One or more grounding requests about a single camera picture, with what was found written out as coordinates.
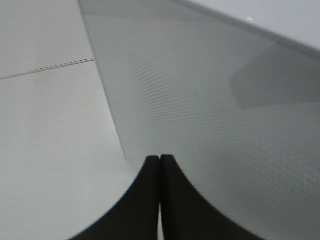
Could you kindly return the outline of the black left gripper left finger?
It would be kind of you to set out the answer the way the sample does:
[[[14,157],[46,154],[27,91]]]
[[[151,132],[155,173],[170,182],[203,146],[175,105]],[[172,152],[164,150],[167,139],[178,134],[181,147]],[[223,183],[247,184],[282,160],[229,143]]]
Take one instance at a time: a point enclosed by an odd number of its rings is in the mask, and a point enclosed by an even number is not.
[[[160,204],[160,159],[148,156],[122,198],[74,240],[156,240]]]

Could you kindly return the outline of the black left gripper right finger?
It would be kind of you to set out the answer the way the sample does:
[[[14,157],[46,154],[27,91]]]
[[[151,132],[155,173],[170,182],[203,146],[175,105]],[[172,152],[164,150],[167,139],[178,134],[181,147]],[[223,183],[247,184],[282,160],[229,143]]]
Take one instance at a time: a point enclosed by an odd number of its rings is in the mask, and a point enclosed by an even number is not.
[[[160,158],[160,205],[166,240],[249,240],[250,233],[212,207],[173,155]]]

